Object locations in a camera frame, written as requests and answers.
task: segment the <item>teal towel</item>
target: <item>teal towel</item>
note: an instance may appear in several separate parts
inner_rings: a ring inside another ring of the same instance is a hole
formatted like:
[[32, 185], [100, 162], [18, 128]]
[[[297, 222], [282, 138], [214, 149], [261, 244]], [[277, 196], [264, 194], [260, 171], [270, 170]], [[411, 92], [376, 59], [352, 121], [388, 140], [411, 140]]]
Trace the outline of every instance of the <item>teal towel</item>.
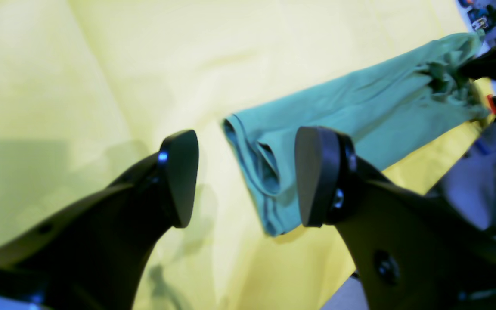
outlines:
[[463, 122], [487, 116], [457, 68], [483, 32], [453, 34], [274, 102], [232, 114], [223, 128], [265, 231], [301, 224], [294, 145], [300, 126], [346, 132], [360, 157], [383, 170]]

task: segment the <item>yellow fabric surface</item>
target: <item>yellow fabric surface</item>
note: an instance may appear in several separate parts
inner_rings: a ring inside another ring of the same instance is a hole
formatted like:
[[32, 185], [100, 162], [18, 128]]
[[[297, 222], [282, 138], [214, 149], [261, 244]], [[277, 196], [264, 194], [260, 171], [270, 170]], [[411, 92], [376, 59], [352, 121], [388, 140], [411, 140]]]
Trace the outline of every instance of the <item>yellow fabric surface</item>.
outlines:
[[[0, 243], [195, 129], [191, 224], [134, 308], [318, 309], [354, 270], [345, 246], [331, 227], [265, 237], [219, 122], [459, 31], [453, 0], [0, 0]], [[477, 135], [386, 173], [425, 192]]]

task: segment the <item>yellow tablecloth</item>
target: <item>yellow tablecloth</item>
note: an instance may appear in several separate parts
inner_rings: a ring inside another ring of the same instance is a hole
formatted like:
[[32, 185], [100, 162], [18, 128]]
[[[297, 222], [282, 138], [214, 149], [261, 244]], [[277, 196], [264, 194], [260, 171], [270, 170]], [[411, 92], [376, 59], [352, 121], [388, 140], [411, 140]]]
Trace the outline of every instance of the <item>yellow tablecloth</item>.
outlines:
[[[0, 243], [195, 129], [195, 212], [136, 310], [309, 310], [354, 269], [334, 229], [265, 237], [219, 127], [232, 112], [466, 31], [454, 0], [0, 0]], [[386, 173], [425, 192], [478, 130]]]

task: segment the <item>green cloth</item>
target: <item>green cloth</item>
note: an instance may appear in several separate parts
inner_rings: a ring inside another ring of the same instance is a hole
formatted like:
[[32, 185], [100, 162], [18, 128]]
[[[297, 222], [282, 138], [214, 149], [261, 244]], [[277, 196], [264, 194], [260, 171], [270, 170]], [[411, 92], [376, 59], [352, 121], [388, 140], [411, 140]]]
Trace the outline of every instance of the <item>green cloth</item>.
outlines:
[[488, 111], [457, 68], [484, 33], [460, 33], [408, 53], [232, 114], [223, 128], [242, 167], [263, 227], [272, 236], [301, 224], [295, 179], [300, 126], [347, 133], [358, 155], [380, 170]]

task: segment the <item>screw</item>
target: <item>screw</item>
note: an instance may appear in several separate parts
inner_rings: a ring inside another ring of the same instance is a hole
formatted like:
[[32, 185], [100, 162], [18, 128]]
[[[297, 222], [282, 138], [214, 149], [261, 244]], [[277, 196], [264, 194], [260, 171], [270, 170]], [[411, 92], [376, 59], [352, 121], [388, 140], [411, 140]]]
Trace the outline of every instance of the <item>screw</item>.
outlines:
[[344, 192], [341, 189], [336, 189], [334, 199], [332, 199], [332, 207], [339, 209], [342, 207], [342, 204], [344, 204]]
[[398, 284], [400, 278], [399, 266], [388, 252], [376, 252], [375, 266], [376, 271], [384, 281], [391, 285]]

